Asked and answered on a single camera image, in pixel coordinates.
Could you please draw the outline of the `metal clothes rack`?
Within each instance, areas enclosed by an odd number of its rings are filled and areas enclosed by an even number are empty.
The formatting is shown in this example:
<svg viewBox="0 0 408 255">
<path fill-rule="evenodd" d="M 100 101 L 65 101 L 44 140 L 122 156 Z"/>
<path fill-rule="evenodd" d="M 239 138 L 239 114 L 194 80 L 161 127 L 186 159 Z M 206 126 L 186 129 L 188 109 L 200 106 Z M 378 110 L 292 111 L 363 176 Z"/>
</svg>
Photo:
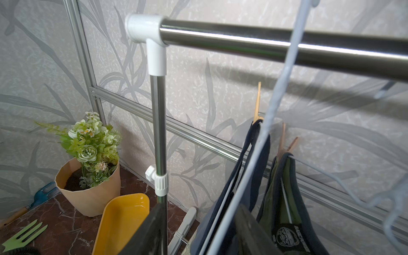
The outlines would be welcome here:
<svg viewBox="0 0 408 255">
<path fill-rule="evenodd" d="M 166 197 L 169 180 L 166 170 L 166 113 L 165 77 L 167 74 L 166 48 L 182 45 L 202 50 L 214 50 L 267 60 L 283 60 L 290 46 L 270 38 L 270 29 L 225 25 L 220 33 L 212 23 L 176 21 L 163 16 L 129 14 L 125 19 L 128 37 L 147 47 L 148 71 L 151 78 L 153 125 L 155 138 L 156 172 L 150 178 L 155 182 L 159 197 Z M 351 47 L 323 45 L 325 34 L 312 34 L 318 43 L 301 43 L 295 64 L 357 72 L 382 79 L 407 82 L 408 56 L 405 53 L 381 53 L 378 50 L 354 50 Z"/>
</svg>

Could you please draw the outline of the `wooden clothespin left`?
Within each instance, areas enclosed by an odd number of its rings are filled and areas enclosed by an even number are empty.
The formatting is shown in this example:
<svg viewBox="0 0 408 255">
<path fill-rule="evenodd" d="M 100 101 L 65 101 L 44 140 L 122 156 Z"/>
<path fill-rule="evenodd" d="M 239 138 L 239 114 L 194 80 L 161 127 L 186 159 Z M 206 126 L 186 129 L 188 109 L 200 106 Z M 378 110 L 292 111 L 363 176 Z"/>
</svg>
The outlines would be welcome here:
<svg viewBox="0 0 408 255">
<path fill-rule="evenodd" d="M 264 119 L 263 117 L 259 115 L 260 96 L 261 96 L 261 82 L 258 82 L 258 92 L 257 92 L 257 98 L 256 98 L 256 106 L 255 106 L 255 111 L 254 111 L 253 123 L 257 122 L 258 120 Z"/>
</svg>

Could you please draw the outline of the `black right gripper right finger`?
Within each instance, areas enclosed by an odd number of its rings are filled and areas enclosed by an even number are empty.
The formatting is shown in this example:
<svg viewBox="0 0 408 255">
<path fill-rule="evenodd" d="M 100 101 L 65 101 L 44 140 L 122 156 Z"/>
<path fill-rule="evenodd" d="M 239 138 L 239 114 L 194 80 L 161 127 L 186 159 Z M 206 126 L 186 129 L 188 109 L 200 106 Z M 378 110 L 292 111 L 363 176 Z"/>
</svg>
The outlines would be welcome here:
<svg viewBox="0 0 408 255">
<path fill-rule="evenodd" d="M 239 255 L 281 255 L 282 252 L 260 227 L 246 206 L 239 204 L 235 213 Z"/>
</svg>

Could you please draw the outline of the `green tank top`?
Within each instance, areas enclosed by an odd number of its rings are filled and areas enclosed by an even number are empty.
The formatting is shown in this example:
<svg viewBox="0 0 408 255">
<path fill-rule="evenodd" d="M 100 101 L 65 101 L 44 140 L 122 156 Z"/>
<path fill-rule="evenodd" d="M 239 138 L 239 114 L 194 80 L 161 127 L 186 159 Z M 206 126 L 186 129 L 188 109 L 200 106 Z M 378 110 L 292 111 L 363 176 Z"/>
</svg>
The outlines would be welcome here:
<svg viewBox="0 0 408 255">
<path fill-rule="evenodd" d="M 312 227 L 291 156 L 285 153 L 274 160 L 257 222 L 285 255 L 327 255 Z"/>
</svg>

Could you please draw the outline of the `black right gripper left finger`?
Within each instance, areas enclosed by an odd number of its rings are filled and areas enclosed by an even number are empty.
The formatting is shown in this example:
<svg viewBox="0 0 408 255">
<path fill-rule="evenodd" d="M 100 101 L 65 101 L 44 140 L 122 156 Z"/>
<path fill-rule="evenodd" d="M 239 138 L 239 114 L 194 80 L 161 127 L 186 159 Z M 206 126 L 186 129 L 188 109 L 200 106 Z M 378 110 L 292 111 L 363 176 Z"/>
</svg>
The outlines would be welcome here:
<svg viewBox="0 0 408 255">
<path fill-rule="evenodd" d="M 157 204 L 119 252 L 119 255 L 163 255 L 165 253 L 165 206 Z"/>
</svg>

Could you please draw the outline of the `blue garden trowel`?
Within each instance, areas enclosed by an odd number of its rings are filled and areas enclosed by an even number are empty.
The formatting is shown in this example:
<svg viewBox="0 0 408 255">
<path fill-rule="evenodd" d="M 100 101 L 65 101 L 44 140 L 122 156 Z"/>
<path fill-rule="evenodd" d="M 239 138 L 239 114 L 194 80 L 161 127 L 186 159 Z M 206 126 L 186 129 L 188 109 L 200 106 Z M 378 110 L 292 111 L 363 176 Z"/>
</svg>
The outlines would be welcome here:
<svg viewBox="0 0 408 255">
<path fill-rule="evenodd" d="M 28 211 L 34 209 L 35 207 L 42 205 L 43 203 L 47 202 L 54 196 L 59 194 L 59 189 L 56 186 L 55 182 L 50 182 L 49 184 L 45 185 L 42 187 L 40 190 L 38 190 L 35 195 L 34 195 L 34 202 L 26 207 L 21 208 L 17 212 L 15 212 L 12 216 L 7 218 L 6 220 L 1 222 L 1 228 L 9 225 L 11 222 L 16 220 L 17 218 L 23 216 L 26 214 Z"/>
</svg>

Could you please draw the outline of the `wooden clothespin right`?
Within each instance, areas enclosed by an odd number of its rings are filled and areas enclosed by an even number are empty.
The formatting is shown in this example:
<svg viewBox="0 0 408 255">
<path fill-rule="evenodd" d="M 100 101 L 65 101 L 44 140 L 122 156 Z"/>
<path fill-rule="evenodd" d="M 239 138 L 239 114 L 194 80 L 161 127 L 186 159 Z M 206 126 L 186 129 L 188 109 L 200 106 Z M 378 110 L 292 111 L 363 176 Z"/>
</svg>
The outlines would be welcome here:
<svg viewBox="0 0 408 255">
<path fill-rule="evenodd" d="M 286 137 L 286 124 L 282 123 L 282 134 L 280 136 L 279 145 L 278 145 L 278 153 L 277 158 L 282 158 L 282 155 L 285 153 L 293 153 L 295 147 L 299 142 L 299 137 L 296 137 L 291 144 L 285 148 L 285 137 Z"/>
</svg>

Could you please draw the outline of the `yellow plastic tray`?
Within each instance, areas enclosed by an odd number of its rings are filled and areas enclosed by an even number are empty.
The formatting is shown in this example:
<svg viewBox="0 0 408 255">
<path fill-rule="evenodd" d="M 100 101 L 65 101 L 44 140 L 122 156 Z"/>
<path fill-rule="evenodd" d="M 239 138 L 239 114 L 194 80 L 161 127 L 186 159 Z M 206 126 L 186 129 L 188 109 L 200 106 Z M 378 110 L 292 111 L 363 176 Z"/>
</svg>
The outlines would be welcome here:
<svg viewBox="0 0 408 255">
<path fill-rule="evenodd" d="M 146 194 L 127 194 L 112 199 L 104 209 L 92 254 L 119 254 L 149 212 L 150 200 Z"/>
</svg>

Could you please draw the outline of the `navy blue tank top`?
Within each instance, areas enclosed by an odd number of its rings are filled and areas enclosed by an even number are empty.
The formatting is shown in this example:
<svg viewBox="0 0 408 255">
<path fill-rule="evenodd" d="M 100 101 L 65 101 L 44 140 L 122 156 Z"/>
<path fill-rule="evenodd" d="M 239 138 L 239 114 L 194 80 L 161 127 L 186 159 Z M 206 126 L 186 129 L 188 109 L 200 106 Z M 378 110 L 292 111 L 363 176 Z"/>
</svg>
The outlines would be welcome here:
<svg viewBox="0 0 408 255">
<path fill-rule="evenodd" d="M 239 180 L 239 176 L 244 174 L 244 172 L 247 170 L 247 166 L 245 166 L 243 169 L 241 168 L 244 155 L 246 151 L 249 150 L 247 160 L 245 161 L 246 163 L 248 163 L 250 158 L 252 157 L 256 145 L 256 140 L 259 135 L 261 123 L 262 120 L 257 120 L 248 130 L 239 160 L 237 161 L 230 177 L 228 178 L 220 197 L 213 204 L 204 220 L 199 225 L 195 238 L 190 244 L 190 254 L 198 255 L 207 247 L 209 247 L 209 243 L 206 243 L 206 239 L 212 240 L 212 238 L 214 237 L 215 232 L 217 231 L 218 226 L 223 216 L 225 215 L 226 209 L 234 196 L 234 188 L 241 182 Z M 241 199 L 241 203 L 250 211 L 254 209 L 258 200 L 259 187 L 268 163 L 270 146 L 270 139 L 267 139 L 257 160 L 251 179 L 247 184 L 246 190 Z"/>
</svg>

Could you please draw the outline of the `potted artificial flower plant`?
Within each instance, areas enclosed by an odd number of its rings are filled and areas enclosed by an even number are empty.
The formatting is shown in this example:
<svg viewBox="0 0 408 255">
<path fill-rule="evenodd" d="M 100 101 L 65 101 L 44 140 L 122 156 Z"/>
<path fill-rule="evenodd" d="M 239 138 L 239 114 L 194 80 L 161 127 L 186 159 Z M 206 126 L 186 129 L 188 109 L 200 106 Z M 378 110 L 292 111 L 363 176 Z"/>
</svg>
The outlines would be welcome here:
<svg viewBox="0 0 408 255">
<path fill-rule="evenodd" d="M 96 112 L 87 112 L 70 128 L 38 125 L 59 136 L 60 145 L 72 156 L 55 176 L 57 188 L 84 216 L 101 215 L 105 206 L 120 195 L 120 133 L 103 124 Z"/>
</svg>

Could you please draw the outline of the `green garden fork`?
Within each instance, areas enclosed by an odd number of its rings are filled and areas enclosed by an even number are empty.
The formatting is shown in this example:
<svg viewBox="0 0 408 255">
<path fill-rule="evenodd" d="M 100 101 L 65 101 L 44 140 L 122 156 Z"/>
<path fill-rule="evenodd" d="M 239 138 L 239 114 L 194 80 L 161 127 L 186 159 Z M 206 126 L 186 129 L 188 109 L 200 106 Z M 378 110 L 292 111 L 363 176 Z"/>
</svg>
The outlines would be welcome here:
<svg viewBox="0 0 408 255">
<path fill-rule="evenodd" d="M 2 246 L 5 248 L 4 252 L 17 248 L 24 248 L 34 239 L 39 237 L 47 228 L 48 225 L 44 225 L 43 222 L 34 220 L 2 244 Z"/>
</svg>

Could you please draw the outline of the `wooden clothespin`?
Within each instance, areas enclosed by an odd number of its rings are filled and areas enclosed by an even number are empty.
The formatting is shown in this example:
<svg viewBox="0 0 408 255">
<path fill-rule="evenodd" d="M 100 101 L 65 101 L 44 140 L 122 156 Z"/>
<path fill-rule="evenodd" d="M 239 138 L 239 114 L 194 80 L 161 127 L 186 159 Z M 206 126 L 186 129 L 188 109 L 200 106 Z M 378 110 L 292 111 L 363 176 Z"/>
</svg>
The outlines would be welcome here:
<svg viewBox="0 0 408 255">
<path fill-rule="evenodd" d="M 258 92 L 257 92 L 257 98 L 256 98 L 256 106 L 255 106 L 255 111 L 254 111 L 253 123 L 257 122 L 258 120 L 264 119 L 263 117 L 259 115 L 260 96 L 261 96 L 261 82 L 258 82 Z"/>
<path fill-rule="evenodd" d="M 282 123 L 282 134 L 280 136 L 279 145 L 278 145 L 278 153 L 277 158 L 282 158 L 282 155 L 285 153 L 293 153 L 295 147 L 299 142 L 299 137 L 296 137 L 291 144 L 285 148 L 285 137 L 286 137 L 286 124 Z"/>
</svg>

